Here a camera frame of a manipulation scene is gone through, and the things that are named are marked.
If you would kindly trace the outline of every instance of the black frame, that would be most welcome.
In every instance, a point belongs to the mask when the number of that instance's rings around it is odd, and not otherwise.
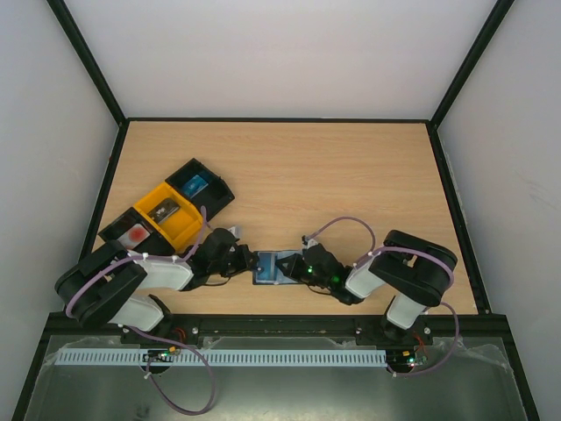
[[[440,138],[438,137],[438,127],[442,124],[446,114],[452,107],[456,97],[465,85],[471,72],[477,65],[479,58],[484,53],[487,45],[499,28],[502,20],[507,15],[514,0],[497,0],[485,24],[474,40],[467,56],[456,73],[450,87],[447,89],[441,103],[431,120],[427,119],[388,119],[388,118],[127,118],[122,112],[117,99],[113,96],[110,86],[105,80],[103,73],[96,63],[96,60],[89,50],[89,47],[82,37],[82,34],[74,21],[64,0],[46,0],[50,5],[55,17],[60,22],[60,26],[66,33],[82,64],[88,71],[92,82],[96,85],[99,93],[110,110],[113,118],[119,126],[115,145],[110,157],[110,161],[103,178],[102,187],[93,215],[89,224],[88,231],[83,243],[80,258],[90,253],[96,234],[99,229],[101,217],[113,177],[117,170],[117,164],[121,150],[123,148],[126,133],[131,121],[197,121],[197,122],[257,122],[257,123],[394,123],[394,124],[425,124],[430,138],[430,144],[437,163],[438,172],[443,184],[444,193],[451,213],[452,222],[458,237],[458,243],[465,262],[465,268],[469,277],[473,297],[478,309],[477,316],[459,316],[460,329],[466,337],[501,337],[508,354],[508,360],[515,371],[515,379],[520,390],[522,403],[531,420],[539,419],[536,406],[534,404],[529,385],[526,381],[520,357],[516,350],[515,342],[510,331],[507,318],[501,315],[491,314],[491,307],[486,295],[485,286],[481,279],[481,274],[472,242],[465,226],[464,215],[462,213],[458,196],[451,178],[451,172],[445,159],[444,150]],[[268,335],[270,331],[280,332],[278,335],[303,334],[312,336],[333,336],[342,335],[345,337],[357,336],[356,328],[365,325],[379,325],[381,316],[333,316],[333,317],[309,317],[309,316],[200,316],[200,315],[177,315],[176,319],[186,326],[197,327],[199,334],[206,331],[212,332],[216,336],[215,330],[219,330],[224,336],[229,335]],[[430,325],[434,336],[453,336],[454,321],[451,316],[427,316],[424,318]],[[14,412],[14,420],[23,419],[29,401],[35,379],[39,373],[42,361],[45,357],[48,340],[52,335],[116,335],[120,331],[116,326],[106,326],[99,330],[85,332],[74,320],[68,319],[63,313],[51,313],[46,322],[45,330],[41,336],[37,351],[33,358],[29,373],[25,380],[18,406]]]

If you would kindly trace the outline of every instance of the black cable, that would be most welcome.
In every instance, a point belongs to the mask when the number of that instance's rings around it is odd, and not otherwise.
[[[227,284],[230,281],[230,279],[231,277],[228,278],[226,281],[220,283],[204,283],[203,287],[222,287],[223,285]]]
[[[320,296],[330,296],[331,293],[330,292],[320,292],[320,291],[316,291],[314,289],[312,289],[312,287],[310,287],[308,284],[306,284],[306,286],[308,287],[308,289],[312,292],[315,292],[316,294],[319,294]]]

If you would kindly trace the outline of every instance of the wooden tabletop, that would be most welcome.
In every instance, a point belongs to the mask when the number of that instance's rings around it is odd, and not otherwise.
[[[450,248],[459,263],[444,300],[458,313],[477,312],[424,125],[131,122],[100,228],[191,158],[236,196],[212,225],[242,225],[240,243],[252,251],[296,249],[303,234],[351,215],[371,225],[378,245],[398,229]],[[371,242],[363,226],[346,221],[318,240],[344,264]],[[383,314],[395,293],[384,286],[347,306],[303,285],[252,285],[250,273],[223,287],[149,292],[175,313],[284,315]]]

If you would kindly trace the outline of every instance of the yellow plastic container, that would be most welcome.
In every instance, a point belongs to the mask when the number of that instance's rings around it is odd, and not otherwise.
[[[180,209],[161,224],[156,224],[148,213],[167,198],[176,202]],[[189,245],[189,240],[202,227],[201,213],[166,182],[160,184],[132,207],[173,246],[176,252],[185,249]]]

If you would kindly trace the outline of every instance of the gray wall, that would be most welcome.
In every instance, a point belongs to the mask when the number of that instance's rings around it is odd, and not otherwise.
[[[0,419],[80,252],[117,127],[45,1],[0,13]]]
[[[495,0],[67,0],[127,116],[430,118]]]
[[[561,401],[561,2],[518,0],[441,126],[493,310],[544,420]]]

